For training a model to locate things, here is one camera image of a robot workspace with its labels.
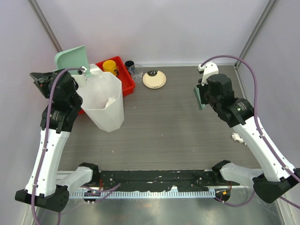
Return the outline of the green hand brush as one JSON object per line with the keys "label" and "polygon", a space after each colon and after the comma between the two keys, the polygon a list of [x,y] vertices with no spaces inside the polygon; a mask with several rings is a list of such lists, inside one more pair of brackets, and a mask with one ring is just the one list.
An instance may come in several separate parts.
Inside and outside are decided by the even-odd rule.
{"label": "green hand brush", "polygon": [[195,94],[199,110],[203,110],[205,108],[205,104],[202,104],[201,102],[200,92],[197,86],[194,87],[193,92]]}

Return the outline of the green dustpan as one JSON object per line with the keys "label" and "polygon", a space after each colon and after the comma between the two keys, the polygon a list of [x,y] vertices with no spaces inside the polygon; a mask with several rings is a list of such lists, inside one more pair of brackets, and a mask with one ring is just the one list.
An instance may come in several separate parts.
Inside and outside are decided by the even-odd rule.
{"label": "green dustpan", "polygon": [[91,77],[86,47],[84,45],[57,53],[54,57],[54,62],[58,70],[85,67],[87,69],[86,72],[73,70],[69,71],[69,73],[71,75],[86,74],[87,77]]}

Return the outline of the white translucent waste bin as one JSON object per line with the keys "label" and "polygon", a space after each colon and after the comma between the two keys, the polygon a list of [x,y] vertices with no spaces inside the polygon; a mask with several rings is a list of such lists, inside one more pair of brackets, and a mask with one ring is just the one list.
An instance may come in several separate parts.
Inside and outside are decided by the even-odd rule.
{"label": "white translucent waste bin", "polygon": [[79,85],[81,108],[96,126],[106,132],[119,129],[124,121],[121,80],[95,64],[90,64],[90,76],[83,73],[72,77]]}

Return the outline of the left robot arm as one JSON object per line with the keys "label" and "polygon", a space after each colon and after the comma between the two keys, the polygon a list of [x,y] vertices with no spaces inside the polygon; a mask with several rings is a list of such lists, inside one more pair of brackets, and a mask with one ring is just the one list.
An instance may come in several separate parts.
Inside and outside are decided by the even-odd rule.
{"label": "left robot arm", "polygon": [[70,194],[87,184],[95,187],[100,181],[97,165],[81,163],[61,180],[56,180],[62,151],[70,136],[83,99],[71,69],[48,73],[31,73],[35,86],[49,100],[42,113],[39,149],[31,177],[15,200],[54,212],[62,212]]}

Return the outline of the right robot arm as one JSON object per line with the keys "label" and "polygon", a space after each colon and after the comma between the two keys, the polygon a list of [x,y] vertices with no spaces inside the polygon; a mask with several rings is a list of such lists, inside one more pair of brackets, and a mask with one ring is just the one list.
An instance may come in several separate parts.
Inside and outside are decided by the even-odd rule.
{"label": "right robot arm", "polygon": [[272,203],[299,183],[300,170],[276,147],[255,116],[253,106],[244,98],[234,96],[232,81],[225,74],[200,79],[195,88],[198,101],[210,105],[246,143],[260,169],[249,169],[223,160],[213,166],[212,181],[223,185],[233,181],[253,188],[266,203]]}

